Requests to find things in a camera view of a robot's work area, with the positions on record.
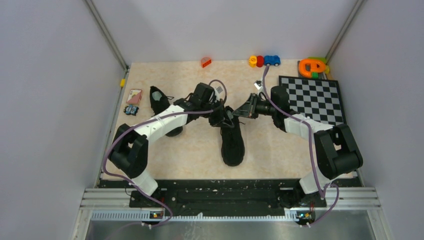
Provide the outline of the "black shoe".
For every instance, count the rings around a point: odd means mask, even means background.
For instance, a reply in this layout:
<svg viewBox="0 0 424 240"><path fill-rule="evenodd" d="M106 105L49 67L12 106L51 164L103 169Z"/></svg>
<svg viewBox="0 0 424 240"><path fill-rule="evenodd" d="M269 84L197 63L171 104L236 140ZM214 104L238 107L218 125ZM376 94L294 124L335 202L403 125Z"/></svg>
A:
<svg viewBox="0 0 424 240"><path fill-rule="evenodd" d="M234 127L223 127L221 134L221 156L223 162L230 166L240 165L245 155L245 144L241 133L240 121L237 116L231 118Z"/></svg>
<svg viewBox="0 0 424 240"><path fill-rule="evenodd" d="M156 86L150 87L149 101L150 107L153 110L154 115L158 115L165 111L171 105L170 100L173 99L173 96L166 95Z"/></svg>

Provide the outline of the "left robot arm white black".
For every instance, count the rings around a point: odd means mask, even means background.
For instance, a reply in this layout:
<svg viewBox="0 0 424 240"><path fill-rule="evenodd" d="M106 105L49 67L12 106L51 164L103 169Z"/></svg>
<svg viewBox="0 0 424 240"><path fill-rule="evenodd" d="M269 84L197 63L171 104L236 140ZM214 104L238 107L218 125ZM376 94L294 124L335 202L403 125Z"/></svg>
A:
<svg viewBox="0 0 424 240"><path fill-rule="evenodd" d="M212 127L233 128L224 100L210 85L199 83L194 92L180 98L145 122L122 124L107 150L107 159L125 175L124 179L142 191L141 200L149 207L160 202L158 183L147 171L149 146L169 132L203 117Z"/></svg>

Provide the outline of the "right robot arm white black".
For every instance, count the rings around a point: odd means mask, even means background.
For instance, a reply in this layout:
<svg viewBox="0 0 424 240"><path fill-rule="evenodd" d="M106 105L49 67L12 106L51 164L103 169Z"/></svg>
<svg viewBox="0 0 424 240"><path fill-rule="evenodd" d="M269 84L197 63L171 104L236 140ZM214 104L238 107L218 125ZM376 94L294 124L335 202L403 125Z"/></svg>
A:
<svg viewBox="0 0 424 240"><path fill-rule="evenodd" d="M231 114L248 119L270 116L278 129L308 141L312 172L299 180L293 192L293 200L299 206L307 206L314 193L323 197L332 181L363 166L363 157L349 126L321 123L294 111L283 86L272 87L270 95L264 90L252 93Z"/></svg>

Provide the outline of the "yellow toy cylinder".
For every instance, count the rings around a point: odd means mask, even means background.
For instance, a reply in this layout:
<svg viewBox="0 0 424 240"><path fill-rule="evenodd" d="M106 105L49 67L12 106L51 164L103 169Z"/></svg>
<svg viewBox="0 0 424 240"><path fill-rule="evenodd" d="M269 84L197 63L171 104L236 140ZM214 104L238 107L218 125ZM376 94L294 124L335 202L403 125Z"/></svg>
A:
<svg viewBox="0 0 424 240"><path fill-rule="evenodd" d="M248 59L248 64L250 67L255 68L257 66L257 57L255 55L251 55Z"/></svg>

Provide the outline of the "red toy cylinder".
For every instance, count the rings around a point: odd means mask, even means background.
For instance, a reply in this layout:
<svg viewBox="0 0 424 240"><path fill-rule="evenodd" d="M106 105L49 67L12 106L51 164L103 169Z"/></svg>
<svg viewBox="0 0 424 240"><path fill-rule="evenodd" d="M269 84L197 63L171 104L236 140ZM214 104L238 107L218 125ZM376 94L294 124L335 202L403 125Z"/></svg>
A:
<svg viewBox="0 0 424 240"><path fill-rule="evenodd" d="M262 67L263 67L263 65L264 65L264 57L263 57L262 55L258 55L258 56L256 57L256 66L257 66L258 68L262 68Z"/></svg>

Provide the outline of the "blue toy car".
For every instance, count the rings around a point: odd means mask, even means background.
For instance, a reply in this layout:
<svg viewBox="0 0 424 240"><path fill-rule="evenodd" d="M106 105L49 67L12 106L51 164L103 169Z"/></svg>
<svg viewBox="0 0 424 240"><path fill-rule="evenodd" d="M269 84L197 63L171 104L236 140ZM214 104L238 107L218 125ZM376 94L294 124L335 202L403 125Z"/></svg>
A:
<svg viewBox="0 0 424 240"><path fill-rule="evenodd" d="M281 59L278 55L266 55L263 57L264 66L276 66L281 65Z"/></svg>

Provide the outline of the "orange toy brick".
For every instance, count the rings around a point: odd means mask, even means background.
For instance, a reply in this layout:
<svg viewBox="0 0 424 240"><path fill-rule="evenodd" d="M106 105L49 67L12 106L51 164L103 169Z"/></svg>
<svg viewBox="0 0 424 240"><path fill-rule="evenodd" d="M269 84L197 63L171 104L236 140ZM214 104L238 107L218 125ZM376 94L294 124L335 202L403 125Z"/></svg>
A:
<svg viewBox="0 0 424 240"><path fill-rule="evenodd" d="M210 57L203 57L200 60L200 65L202 68L209 66L212 63L212 59Z"/></svg>

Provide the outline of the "black white checkerboard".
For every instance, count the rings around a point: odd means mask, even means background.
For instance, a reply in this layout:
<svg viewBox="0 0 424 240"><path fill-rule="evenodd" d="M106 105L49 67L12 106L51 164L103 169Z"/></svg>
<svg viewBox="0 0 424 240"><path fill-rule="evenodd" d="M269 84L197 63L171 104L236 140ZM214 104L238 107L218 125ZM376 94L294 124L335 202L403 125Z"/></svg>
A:
<svg viewBox="0 0 424 240"><path fill-rule="evenodd" d="M280 76L278 84L286 88L290 108L300 119L309 118L314 132L347 123L338 81Z"/></svg>

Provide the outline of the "pink triangle card box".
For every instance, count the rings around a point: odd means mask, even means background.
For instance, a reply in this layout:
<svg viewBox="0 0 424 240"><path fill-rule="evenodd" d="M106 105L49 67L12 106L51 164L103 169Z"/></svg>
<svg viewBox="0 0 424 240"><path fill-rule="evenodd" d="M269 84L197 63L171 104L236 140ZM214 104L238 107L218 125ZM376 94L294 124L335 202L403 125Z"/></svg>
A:
<svg viewBox="0 0 424 240"><path fill-rule="evenodd" d="M129 105L139 105L143 96L142 89L131 89L128 94L126 103Z"/></svg>

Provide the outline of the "small blue black toy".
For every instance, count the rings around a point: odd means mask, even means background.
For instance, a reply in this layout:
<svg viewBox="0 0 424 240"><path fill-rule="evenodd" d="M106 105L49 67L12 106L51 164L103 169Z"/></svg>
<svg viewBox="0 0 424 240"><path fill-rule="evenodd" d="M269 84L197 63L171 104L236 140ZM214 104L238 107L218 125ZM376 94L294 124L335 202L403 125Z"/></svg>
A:
<svg viewBox="0 0 424 240"><path fill-rule="evenodd" d="M123 113L127 116L136 116L139 111L139 107L136 105L127 105L123 109Z"/></svg>

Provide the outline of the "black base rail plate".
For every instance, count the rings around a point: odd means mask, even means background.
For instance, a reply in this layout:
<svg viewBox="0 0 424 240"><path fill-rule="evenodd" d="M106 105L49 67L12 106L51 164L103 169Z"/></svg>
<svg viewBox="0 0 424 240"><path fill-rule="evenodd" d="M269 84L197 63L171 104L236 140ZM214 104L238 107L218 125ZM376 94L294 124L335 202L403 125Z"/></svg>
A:
<svg viewBox="0 0 424 240"><path fill-rule="evenodd" d="M178 216L260 217L282 216L292 207L325 207L319 193L301 193L298 179L158 180L158 189L142 196L125 180L100 180L99 188L123 188L130 208L167 205Z"/></svg>

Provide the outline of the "yellow clip on rail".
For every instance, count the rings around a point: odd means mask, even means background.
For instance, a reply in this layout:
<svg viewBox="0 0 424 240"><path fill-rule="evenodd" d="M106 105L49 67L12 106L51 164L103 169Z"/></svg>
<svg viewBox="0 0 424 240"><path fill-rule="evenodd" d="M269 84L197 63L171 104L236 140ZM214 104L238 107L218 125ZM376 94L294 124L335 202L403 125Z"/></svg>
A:
<svg viewBox="0 0 424 240"><path fill-rule="evenodd" d="M125 78L122 78L122 79L121 79L121 81L120 81L119 86L120 86L121 88L123 88L123 87L125 86L125 83L126 83L126 79L125 79Z"/></svg>

